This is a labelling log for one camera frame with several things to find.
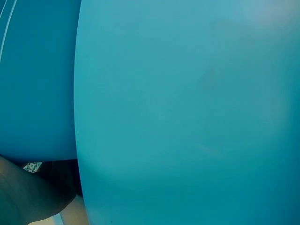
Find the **curved blue edge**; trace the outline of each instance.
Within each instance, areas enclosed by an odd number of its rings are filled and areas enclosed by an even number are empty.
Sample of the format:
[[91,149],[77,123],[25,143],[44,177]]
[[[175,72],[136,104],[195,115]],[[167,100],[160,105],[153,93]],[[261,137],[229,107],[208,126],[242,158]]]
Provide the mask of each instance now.
[[[4,3],[0,0],[0,10]],[[73,80],[80,4],[6,2],[0,18],[0,154],[6,158],[76,158]]]
[[82,1],[75,132],[91,225],[300,221],[298,11]]

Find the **white stripe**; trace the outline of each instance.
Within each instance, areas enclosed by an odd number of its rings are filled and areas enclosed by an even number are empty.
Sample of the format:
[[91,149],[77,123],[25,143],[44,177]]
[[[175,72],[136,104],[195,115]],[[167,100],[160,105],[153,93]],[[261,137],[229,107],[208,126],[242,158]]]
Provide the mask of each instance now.
[[3,6],[3,8],[2,8],[2,11],[1,11],[1,14],[0,14],[0,19],[1,19],[1,17],[2,17],[2,13],[3,13],[3,11],[4,11],[4,8],[5,8],[5,6],[6,6],[7,1],[8,1],[8,0],[5,1],[4,6]]
[[4,31],[4,35],[3,35],[3,39],[2,39],[2,44],[1,44],[1,48],[0,48],[0,63],[1,63],[1,59],[2,59],[3,47],[4,47],[4,43],[5,43],[6,34],[8,32],[9,23],[10,23],[10,20],[11,20],[11,16],[13,15],[13,12],[14,12],[14,9],[15,9],[15,5],[17,4],[17,1],[18,0],[14,1],[13,7],[11,8],[11,11],[10,11],[10,14],[9,14],[9,18],[8,18],[8,21],[7,21],[7,24],[6,24],[6,28],[5,28],[5,31]]

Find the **blue inflatable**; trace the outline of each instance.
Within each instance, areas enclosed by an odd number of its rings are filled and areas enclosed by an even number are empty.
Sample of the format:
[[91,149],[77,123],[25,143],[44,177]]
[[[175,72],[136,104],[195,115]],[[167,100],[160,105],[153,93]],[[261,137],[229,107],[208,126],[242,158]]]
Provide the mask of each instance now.
[[76,158],[73,79],[80,0],[0,0],[0,154]]
[[15,3],[0,154],[75,158],[75,130],[91,225],[300,221],[297,0]]

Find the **patterned fabric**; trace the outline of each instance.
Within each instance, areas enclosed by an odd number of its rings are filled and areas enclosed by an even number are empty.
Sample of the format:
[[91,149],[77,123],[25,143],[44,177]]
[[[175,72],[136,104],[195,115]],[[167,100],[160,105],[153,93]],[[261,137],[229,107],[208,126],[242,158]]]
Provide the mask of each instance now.
[[24,170],[35,173],[39,167],[41,166],[42,163],[28,163],[25,167]]

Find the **blue plastic surface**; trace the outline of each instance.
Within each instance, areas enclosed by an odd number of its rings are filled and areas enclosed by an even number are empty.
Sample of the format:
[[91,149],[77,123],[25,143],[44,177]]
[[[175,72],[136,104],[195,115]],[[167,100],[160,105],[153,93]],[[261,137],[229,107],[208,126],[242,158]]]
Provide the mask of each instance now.
[[76,158],[74,58],[80,0],[0,0],[0,154]]
[[75,131],[91,225],[300,214],[298,0],[83,0]]

